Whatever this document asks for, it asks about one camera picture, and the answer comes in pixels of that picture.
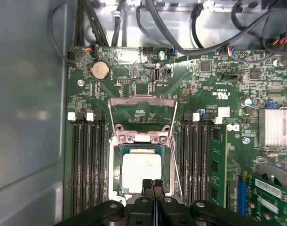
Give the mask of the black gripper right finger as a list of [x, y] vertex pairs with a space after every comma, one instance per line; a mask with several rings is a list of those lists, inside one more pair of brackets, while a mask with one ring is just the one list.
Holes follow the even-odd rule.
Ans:
[[259, 222], [205, 200], [187, 207], [179, 199], [166, 196], [163, 181], [155, 180], [155, 198], [163, 226], [257, 226]]

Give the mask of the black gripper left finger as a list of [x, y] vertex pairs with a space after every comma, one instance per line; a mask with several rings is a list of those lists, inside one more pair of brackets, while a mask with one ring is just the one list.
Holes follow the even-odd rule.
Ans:
[[144, 179], [142, 196], [134, 197], [126, 205], [114, 200], [105, 201], [57, 223], [58, 226], [151, 226], [155, 201], [151, 179]]

